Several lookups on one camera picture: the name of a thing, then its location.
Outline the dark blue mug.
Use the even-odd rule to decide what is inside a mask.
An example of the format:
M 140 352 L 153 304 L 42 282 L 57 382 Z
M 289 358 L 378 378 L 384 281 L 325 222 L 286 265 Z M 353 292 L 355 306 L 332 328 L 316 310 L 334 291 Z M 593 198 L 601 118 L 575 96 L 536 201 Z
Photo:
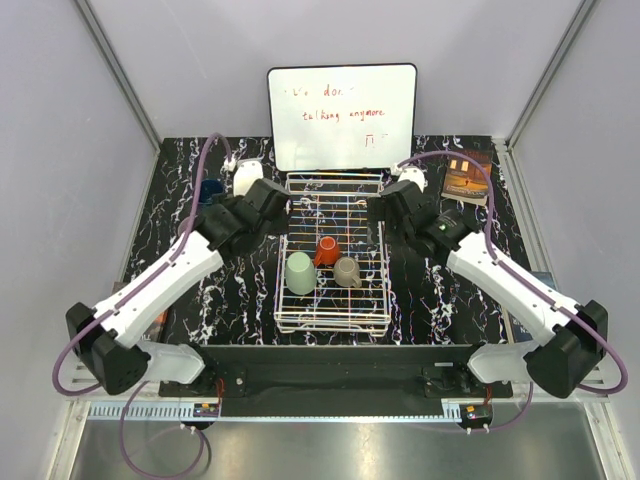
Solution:
M 204 208 L 216 203 L 225 195 L 224 185 L 217 179 L 208 178 L 200 183 L 198 206 Z

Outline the orange cup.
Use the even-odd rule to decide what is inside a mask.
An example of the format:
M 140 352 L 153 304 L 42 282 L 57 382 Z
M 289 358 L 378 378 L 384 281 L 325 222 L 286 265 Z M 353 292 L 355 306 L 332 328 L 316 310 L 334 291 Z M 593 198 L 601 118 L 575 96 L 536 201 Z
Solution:
M 341 257 L 338 242 L 334 237 L 324 236 L 317 244 L 313 263 L 318 266 L 333 266 Z

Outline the pale green cup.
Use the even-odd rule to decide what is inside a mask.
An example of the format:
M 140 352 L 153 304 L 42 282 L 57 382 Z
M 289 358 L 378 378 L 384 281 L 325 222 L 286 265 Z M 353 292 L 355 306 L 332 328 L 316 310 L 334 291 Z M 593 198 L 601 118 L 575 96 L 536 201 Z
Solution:
M 305 252 L 296 251 L 287 258 L 285 283 L 293 294 L 299 296 L 307 295 L 315 289 L 315 266 Z

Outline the mauve purple mug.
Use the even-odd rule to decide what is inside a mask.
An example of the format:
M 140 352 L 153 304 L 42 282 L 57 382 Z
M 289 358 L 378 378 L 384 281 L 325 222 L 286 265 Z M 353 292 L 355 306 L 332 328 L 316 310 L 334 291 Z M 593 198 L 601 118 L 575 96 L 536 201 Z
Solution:
M 182 236 L 185 233 L 189 233 L 193 228 L 193 220 L 188 217 L 183 219 L 177 229 L 177 235 Z

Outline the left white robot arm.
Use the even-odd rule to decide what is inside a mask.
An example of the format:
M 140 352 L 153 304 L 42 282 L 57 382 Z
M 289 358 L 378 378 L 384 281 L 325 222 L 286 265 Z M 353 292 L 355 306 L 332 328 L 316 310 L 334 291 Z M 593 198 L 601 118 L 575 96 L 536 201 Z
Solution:
M 190 288 L 224 265 L 252 254 L 287 229 L 290 194 L 269 180 L 203 209 L 179 240 L 147 270 L 93 307 L 73 305 L 67 327 L 78 359 L 109 395 L 143 381 L 182 384 L 196 396 L 215 386 L 214 363 L 196 347 L 146 341 L 146 330 Z

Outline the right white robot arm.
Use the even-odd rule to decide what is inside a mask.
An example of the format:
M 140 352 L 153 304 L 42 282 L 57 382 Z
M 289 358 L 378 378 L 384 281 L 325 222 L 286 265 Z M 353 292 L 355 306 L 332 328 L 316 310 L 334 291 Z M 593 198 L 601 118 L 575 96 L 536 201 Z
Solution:
M 499 251 L 475 220 L 456 209 L 437 212 L 415 182 L 399 181 L 369 198 L 367 216 L 372 228 L 384 225 L 375 239 L 406 246 L 472 282 L 530 334 L 528 342 L 478 347 L 453 374 L 463 395 L 507 381 L 532 382 L 567 398 L 603 359 L 608 314 L 602 305 L 581 305 L 536 279 Z

